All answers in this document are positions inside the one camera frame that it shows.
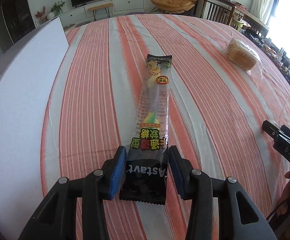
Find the white vase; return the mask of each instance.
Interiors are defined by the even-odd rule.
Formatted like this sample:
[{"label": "white vase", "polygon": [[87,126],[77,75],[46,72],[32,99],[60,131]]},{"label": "white vase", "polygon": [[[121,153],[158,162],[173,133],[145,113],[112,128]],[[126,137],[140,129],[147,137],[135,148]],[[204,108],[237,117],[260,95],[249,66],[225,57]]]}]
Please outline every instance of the white vase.
[{"label": "white vase", "polygon": [[49,14],[47,14],[47,19],[51,20],[55,17],[55,12],[50,12]]}]

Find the plastic candy wrapper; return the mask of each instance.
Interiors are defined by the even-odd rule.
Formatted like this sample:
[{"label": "plastic candy wrapper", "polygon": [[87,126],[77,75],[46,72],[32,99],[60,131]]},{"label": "plastic candy wrapper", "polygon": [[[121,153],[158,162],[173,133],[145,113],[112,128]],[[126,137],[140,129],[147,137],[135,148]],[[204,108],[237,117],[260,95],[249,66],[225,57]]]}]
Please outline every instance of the plastic candy wrapper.
[{"label": "plastic candy wrapper", "polygon": [[250,70],[256,65],[263,73],[263,65],[259,55],[243,41],[235,38],[231,39],[223,53],[231,62],[241,67],[248,74],[251,74]]},{"label": "plastic candy wrapper", "polygon": [[135,135],[120,199],[165,204],[168,164],[168,101],[172,56],[147,55]]}]

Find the striped tablecloth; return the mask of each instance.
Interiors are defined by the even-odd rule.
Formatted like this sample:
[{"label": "striped tablecloth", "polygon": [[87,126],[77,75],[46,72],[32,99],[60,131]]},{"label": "striped tablecloth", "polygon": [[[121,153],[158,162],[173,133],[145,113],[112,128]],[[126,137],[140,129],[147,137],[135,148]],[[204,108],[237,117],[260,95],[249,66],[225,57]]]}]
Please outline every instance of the striped tablecloth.
[{"label": "striped tablecloth", "polygon": [[[258,51],[263,70],[246,74],[221,53],[231,38]],[[274,64],[233,28],[193,17],[132,15],[67,33],[69,50],[48,101],[41,142],[46,195],[60,176],[101,168],[133,137],[147,54],[173,55],[169,145],[211,177],[234,176],[264,215],[286,184],[289,164],[261,131],[264,120],[290,127],[290,86]],[[165,206],[104,201],[111,239],[184,239],[190,201],[171,174]],[[214,238],[218,232],[214,205]],[[82,239],[81,202],[77,238]]]}]

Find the dark cabinet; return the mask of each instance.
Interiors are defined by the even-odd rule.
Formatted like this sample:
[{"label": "dark cabinet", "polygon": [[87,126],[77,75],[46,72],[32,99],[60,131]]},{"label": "dark cabinet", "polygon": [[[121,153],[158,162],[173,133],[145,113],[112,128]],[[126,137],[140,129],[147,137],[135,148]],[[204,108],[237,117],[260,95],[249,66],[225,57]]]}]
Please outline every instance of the dark cabinet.
[{"label": "dark cabinet", "polygon": [[27,0],[5,0],[2,11],[14,43],[35,29]]}]

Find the metal screw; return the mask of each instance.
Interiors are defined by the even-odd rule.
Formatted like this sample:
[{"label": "metal screw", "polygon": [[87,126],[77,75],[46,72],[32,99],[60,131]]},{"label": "metal screw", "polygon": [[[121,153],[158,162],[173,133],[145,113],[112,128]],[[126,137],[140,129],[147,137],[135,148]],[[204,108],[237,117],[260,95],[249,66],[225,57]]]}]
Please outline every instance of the metal screw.
[{"label": "metal screw", "polygon": [[202,172],[201,172],[200,170],[198,170],[198,169],[193,169],[193,170],[192,170],[192,174],[193,174],[193,175],[198,176],[198,175],[201,175],[201,173],[202,173]]},{"label": "metal screw", "polygon": [[58,180],[58,182],[59,182],[60,184],[65,184],[65,183],[67,182],[67,178],[66,178],[66,177],[61,177],[61,178]]},{"label": "metal screw", "polygon": [[237,179],[235,179],[234,177],[228,177],[228,182],[230,183],[236,183]]},{"label": "metal screw", "polygon": [[103,171],[102,170],[95,170],[94,171],[94,175],[95,176],[101,176],[101,175],[103,175]]}]

